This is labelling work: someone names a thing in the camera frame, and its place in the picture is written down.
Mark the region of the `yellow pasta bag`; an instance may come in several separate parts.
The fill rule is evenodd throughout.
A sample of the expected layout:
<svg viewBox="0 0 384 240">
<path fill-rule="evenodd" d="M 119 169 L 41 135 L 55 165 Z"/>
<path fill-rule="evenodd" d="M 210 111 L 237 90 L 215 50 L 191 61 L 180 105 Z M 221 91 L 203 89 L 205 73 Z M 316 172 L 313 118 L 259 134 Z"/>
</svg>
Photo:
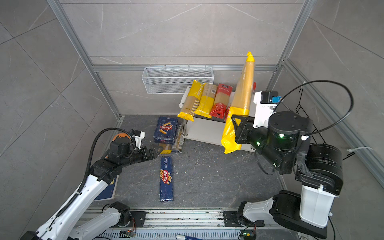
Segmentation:
<svg viewBox="0 0 384 240">
<path fill-rule="evenodd" d="M 242 145 L 235 142 L 235 127 L 232 122 L 233 115 L 248 117 L 250 113 L 251 96 L 254 84 L 255 58 L 251 52 L 247 53 L 241 78 L 237 84 L 233 101 L 229 108 L 228 117 L 222 134 L 221 144 L 225 148 L 225 154 L 241 149 Z"/>
</svg>

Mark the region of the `blue Barilla rigatoni box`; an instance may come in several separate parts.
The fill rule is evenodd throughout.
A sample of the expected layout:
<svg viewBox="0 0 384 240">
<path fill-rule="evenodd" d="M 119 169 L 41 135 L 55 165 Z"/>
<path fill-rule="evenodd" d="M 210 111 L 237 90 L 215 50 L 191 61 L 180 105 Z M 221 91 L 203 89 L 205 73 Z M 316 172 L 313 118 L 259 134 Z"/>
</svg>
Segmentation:
<svg viewBox="0 0 384 240">
<path fill-rule="evenodd" d="M 176 138 L 178 119 L 160 116 L 154 132 L 154 142 L 173 144 Z"/>
</svg>

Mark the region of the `red spaghetti bag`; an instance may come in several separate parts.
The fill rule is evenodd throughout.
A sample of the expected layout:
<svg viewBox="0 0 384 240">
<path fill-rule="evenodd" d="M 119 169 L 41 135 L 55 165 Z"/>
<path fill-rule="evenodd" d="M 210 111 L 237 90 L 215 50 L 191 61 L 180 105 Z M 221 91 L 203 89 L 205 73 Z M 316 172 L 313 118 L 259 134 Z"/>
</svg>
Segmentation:
<svg viewBox="0 0 384 240">
<path fill-rule="evenodd" d="M 249 113 L 250 117 L 254 117 L 255 116 L 254 111 L 256 109 L 256 104 L 254 103 L 254 97 L 255 97 L 256 87 L 257 87 L 257 83 L 254 82 L 253 83 L 253 90 L 252 90 L 251 100 L 250 100 L 250 113 Z M 227 105 L 227 109 L 226 109 L 226 112 L 225 112 L 226 118 L 228 117 L 229 109 L 230 109 L 230 106 L 231 106 L 231 104 L 233 102 L 234 95 L 235 95 L 235 91 L 232 91 L 231 94 L 230 94 L 229 104 Z"/>
<path fill-rule="evenodd" d="M 226 116 L 227 106 L 233 87 L 229 85 L 219 84 L 215 96 L 214 105 L 210 111 L 212 118 L 224 119 Z"/>
</svg>

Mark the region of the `blue Barilla spaghetti box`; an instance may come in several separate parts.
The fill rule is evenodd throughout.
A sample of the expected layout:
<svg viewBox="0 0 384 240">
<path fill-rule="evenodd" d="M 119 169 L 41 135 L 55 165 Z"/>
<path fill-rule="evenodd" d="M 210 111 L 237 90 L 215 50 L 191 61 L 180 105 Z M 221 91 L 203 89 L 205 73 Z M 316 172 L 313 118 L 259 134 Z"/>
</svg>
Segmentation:
<svg viewBox="0 0 384 240">
<path fill-rule="evenodd" d="M 173 158 L 164 156 L 161 158 L 160 166 L 160 202 L 173 201 Z"/>
</svg>

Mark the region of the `clear labelled spaghetti bag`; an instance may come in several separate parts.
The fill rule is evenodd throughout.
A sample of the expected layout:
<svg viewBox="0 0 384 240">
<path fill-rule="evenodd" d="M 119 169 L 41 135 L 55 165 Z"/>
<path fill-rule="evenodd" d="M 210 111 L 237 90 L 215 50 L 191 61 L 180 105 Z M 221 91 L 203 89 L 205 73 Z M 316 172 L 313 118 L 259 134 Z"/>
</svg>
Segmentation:
<svg viewBox="0 0 384 240">
<path fill-rule="evenodd" d="M 184 141 L 185 140 L 183 137 L 183 125 L 178 125 L 177 133 L 175 136 L 175 142 L 171 148 L 172 152 L 181 153 L 183 149 Z"/>
</svg>

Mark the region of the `yellow barcode spaghetti bag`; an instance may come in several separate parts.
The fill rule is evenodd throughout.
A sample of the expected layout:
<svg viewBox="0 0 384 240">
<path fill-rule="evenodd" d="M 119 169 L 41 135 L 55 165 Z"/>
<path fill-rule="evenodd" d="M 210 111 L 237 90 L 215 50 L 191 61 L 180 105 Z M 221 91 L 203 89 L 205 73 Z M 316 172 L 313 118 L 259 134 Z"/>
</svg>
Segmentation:
<svg viewBox="0 0 384 240">
<path fill-rule="evenodd" d="M 215 97 L 217 93 L 218 86 L 214 84 L 204 84 L 203 94 L 200 100 L 200 104 L 195 110 L 195 114 L 203 116 L 205 118 L 211 119 L 211 109 L 214 106 Z"/>
</svg>

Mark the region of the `yellow Pastatime spaghetti bag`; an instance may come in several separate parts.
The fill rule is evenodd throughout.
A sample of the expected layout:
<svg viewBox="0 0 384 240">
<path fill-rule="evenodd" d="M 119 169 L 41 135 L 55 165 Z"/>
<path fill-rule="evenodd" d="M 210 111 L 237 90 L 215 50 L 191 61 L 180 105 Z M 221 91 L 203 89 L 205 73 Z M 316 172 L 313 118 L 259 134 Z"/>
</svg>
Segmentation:
<svg viewBox="0 0 384 240">
<path fill-rule="evenodd" d="M 194 80 L 187 95 L 185 103 L 178 114 L 178 117 L 187 121 L 194 121 L 195 110 L 200 104 L 204 84 Z"/>
</svg>

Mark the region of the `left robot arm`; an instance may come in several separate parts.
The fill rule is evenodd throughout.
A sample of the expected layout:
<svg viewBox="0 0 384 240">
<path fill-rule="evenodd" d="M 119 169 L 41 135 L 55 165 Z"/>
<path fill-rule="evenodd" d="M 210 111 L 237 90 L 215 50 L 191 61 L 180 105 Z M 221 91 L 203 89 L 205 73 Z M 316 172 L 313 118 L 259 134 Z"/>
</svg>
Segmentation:
<svg viewBox="0 0 384 240">
<path fill-rule="evenodd" d="M 92 163 L 93 154 L 100 136 L 108 131 L 118 131 L 110 148 L 103 157 Z M 163 147 L 141 145 L 145 133 L 127 132 L 119 128 L 106 128 L 95 137 L 79 188 L 61 206 L 61 208 L 36 231 L 27 231 L 23 240 L 93 240 L 110 227 L 126 227 L 134 222 L 130 208 L 120 202 L 114 202 L 97 217 L 76 227 L 76 223 L 95 198 L 122 173 L 124 167 L 156 159 Z"/>
</svg>

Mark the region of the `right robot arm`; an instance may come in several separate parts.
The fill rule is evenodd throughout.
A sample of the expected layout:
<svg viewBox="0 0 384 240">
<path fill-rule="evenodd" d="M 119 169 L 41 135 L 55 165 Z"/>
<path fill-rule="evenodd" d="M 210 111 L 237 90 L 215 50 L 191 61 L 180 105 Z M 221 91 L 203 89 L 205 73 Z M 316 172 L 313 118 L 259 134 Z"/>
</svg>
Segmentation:
<svg viewBox="0 0 384 240">
<path fill-rule="evenodd" d="M 244 226 L 239 239 L 253 240 L 256 229 L 276 223 L 286 229 L 325 239 L 333 226 L 331 208 L 343 187 L 341 151 L 328 144 L 312 142 L 317 133 L 310 118 L 291 109 L 277 112 L 284 101 L 276 91 L 255 94 L 254 117 L 231 108 L 228 122 L 234 129 L 235 143 L 249 144 L 264 157 L 273 173 L 294 174 L 302 184 L 300 194 L 282 190 L 268 200 L 240 204 L 233 222 Z"/>
</svg>

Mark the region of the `white two-tier shelf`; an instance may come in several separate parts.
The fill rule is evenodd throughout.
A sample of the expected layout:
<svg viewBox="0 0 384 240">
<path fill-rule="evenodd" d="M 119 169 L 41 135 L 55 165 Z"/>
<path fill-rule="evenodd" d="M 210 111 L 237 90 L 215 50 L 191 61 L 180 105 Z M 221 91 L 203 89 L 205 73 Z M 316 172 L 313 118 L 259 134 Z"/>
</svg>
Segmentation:
<svg viewBox="0 0 384 240">
<path fill-rule="evenodd" d="M 185 139 L 221 146 L 225 123 L 226 120 L 220 122 L 195 115 L 194 121 L 182 119 L 183 135 Z"/>
</svg>

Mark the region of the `orange shark plush toy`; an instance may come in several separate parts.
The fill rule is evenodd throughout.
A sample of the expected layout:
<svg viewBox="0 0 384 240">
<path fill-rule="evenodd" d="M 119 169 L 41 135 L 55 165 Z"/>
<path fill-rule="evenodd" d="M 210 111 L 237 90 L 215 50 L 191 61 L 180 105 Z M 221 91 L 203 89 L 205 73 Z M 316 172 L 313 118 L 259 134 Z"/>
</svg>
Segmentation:
<svg viewBox="0 0 384 240">
<path fill-rule="evenodd" d="M 131 142 L 131 137 L 130 137 L 130 135 L 128 135 L 126 133 L 120 133 L 120 134 L 117 134 L 113 138 L 113 142 L 116 142 L 118 144 L 130 143 Z"/>
</svg>

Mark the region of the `blue Chinese book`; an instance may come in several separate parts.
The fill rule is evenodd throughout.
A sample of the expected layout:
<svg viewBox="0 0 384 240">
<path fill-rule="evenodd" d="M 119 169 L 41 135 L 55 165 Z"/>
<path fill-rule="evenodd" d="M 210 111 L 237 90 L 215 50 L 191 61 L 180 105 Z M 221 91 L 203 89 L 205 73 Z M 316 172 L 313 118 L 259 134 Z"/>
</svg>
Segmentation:
<svg viewBox="0 0 384 240">
<path fill-rule="evenodd" d="M 95 202 L 113 200 L 117 189 L 117 182 L 119 176 L 117 176 L 95 199 Z"/>
</svg>

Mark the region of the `blue marker pen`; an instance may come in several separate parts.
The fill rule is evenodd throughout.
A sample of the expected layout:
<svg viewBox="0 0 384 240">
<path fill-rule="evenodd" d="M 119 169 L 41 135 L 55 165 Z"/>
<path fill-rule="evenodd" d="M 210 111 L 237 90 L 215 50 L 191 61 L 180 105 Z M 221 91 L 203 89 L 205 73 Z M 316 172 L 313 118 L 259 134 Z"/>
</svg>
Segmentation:
<svg viewBox="0 0 384 240">
<path fill-rule="evenodd" d="M 199 238 L 191 237 L 191 236 L 184 236 L 184 235 L 176 235 L 177 240 L 202 240 Z"/>
</svg>

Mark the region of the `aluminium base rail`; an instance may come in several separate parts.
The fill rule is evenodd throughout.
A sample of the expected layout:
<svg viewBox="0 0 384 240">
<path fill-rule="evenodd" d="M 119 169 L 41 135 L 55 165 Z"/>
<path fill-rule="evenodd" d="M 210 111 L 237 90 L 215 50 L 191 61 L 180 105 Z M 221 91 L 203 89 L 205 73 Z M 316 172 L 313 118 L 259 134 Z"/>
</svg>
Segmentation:
<svg viewBox="0 0 384 240">
<path fill-rule="evenodd" d="M 267 219 L 242 225 L 235 210 L 133 209 L 126 224 L 118 224 L 110 209 L 90 208 L 71 230 L 71 240 L 297 240 L 300 234 Z"/>
</svg>

